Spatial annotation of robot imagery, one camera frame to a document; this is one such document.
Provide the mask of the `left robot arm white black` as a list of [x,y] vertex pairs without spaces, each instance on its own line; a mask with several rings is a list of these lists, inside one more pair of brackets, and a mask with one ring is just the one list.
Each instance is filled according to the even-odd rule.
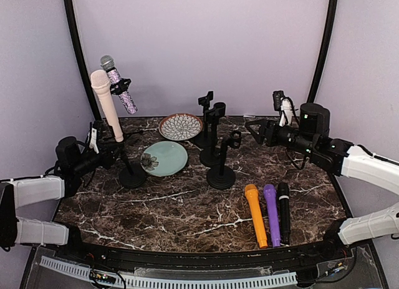
[[88,256],[88,248],[70,237],[68,225],[52,219],[56,205],[73,197],[83,177],[97,168],[109,169],[123,149],[123,140],[84,143],[73,136],[59,141],[57,160],[42,175],[1,181],[1,248],[15,245],[63,245],[75,262]]

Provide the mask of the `black stand of cream microphone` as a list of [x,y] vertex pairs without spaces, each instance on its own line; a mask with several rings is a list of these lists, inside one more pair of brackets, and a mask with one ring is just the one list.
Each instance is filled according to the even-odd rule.
[[118,143],[118,154],[121,161],[125,164],[118,175],[121,185],[127,189],[135,189],[142,186],[146,179],[146,172],[142,169],[140,163],[131,162],[125,150],[126,141],[135,134],[143,134],[143,129],[137,129],[133,132],[123,134],[123,141]]

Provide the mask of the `black stand of purple microphone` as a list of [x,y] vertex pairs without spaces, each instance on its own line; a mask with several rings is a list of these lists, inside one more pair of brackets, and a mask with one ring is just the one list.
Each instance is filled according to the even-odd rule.
[[217,148],[218,141],[217,128],[220,118],[224,117],[226,113],[226,104],[224,102],[217,102],[212,109],[205,112],[207,123],[211,124],[211,145],[203,149],[199,155],[200,162],[206,167],[213,167],[219,164],[220,148]]

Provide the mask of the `cream pink microphone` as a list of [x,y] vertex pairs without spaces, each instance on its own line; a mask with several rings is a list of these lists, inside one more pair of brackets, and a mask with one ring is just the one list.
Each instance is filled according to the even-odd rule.
[[97,95],[105,118],[113,130],[116,142],[123,142],[123,132],[110,93],[110,79],[104,70],[97,70],[90,75],[91,86]]

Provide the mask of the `tripod stand of glitter microphone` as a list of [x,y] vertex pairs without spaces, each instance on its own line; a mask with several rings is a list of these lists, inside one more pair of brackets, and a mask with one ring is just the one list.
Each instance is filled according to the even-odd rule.
[[103,90],[104,93],[101,95],[98,94],[99,97],[102,96],[100,103],[102,105],[102,109],[104,111],[107,122],[109,126],[112,128],[115,140],[117,142],[122,142],[123,140],[127,140],[133,134],[144,133],[143,129],[138,129],[136,131],[123,134],[122,127],[120,126],[118,120],[116,108],[111,98],[112,94],[121,97],[122,103],[125,106],[127,106],[127,109],[131,110],[133,113],[136,113],[137,107],[134,101],[132,100],[130,94],[128,93],[128,87],[130,83],[131,83],[130,79],[124,79],[124,78],[121,78],[119,79],[118,82],[113,83],[112,80],[106,77],[106,86],[105,89]]

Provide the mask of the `orange microphone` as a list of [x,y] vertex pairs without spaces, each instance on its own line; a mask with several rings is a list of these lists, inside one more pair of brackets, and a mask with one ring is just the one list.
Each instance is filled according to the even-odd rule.
[[252,222],[259,248],[267,248],[267,235],[259,204],[259,191],[254,184],[249,184],[245,186],[244,195],[251,211]]

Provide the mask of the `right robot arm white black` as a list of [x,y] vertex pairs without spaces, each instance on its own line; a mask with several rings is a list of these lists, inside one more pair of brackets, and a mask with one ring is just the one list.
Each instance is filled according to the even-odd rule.
[[334,222],[325,233],[326,241],[318,247],[322,259],[333,259],[342,245],[386,236],[398,239],[398,161],[371,152],[364,145],[331,138],[327,108],[305,103],[300,106],[296,126],[260,119],[247,122],[246,128],[260,145],[285,147],[326,173],[347,179],[350,185],[358,182],[393,197],[383,208],[373,206],[361,216]]

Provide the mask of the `glitter silver purple microphone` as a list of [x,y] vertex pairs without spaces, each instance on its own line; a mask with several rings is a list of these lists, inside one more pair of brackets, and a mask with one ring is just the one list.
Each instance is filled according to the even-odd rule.
[[125,110],[133,115],[138,111],[128,88],[131,84],[131,79],[122,78],[119,71],[115,67],[114,59],[110,55],[104,55],[100,58],[100,66],[106,72],[111,86],[111,94],[118,96]]

